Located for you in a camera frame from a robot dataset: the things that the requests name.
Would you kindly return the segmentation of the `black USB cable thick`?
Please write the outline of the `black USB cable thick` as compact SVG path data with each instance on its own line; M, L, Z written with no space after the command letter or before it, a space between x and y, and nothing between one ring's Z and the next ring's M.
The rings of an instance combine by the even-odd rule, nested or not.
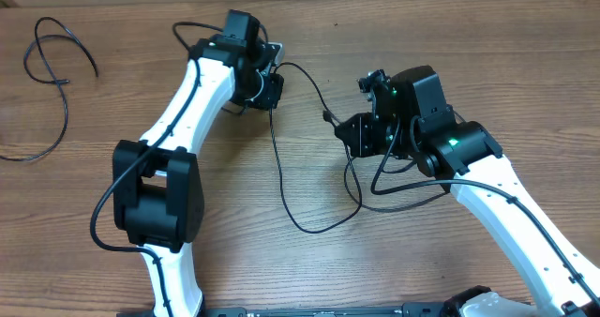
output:
M445 200L440 192L411 204L377 208L364 204L368 187L360 180L350 151L342 143L326 139L331 125L321 119L325 97L306 68L286 61L277 74L292 75L292 101L268 113L273 167L282 210L291 226L306 235L343 229L356 216L406 213Z

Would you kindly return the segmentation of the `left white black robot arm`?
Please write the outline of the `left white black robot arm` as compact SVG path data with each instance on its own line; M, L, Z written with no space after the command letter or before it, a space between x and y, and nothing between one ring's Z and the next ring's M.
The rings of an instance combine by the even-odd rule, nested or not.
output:
M284 80L272 69L283 55L257 18L229 10L215 35L187 47L184 80L154 126L115 147L112 184L93 211L90 235L102 249L120 250L97 233L99 213L112 200L114 224L129 240L125 252L140 253L149 272L155 305L147 315L203 314L192 249L204 211L198 156L226 103L277 107Z

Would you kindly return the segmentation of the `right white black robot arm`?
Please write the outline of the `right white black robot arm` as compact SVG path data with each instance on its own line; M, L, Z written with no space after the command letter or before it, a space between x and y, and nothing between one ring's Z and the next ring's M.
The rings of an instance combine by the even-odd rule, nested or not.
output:
M599 268L554 225L520 182L501 145L479 123L457 116L430 66L389 76L370 72L357 81L371 104L334 127L354 158L410 159L426 180L374 195L440 186L486 228L528 287L530 306L501 301L486 309L487 288L451 298L446 316L528 313L596 316Z

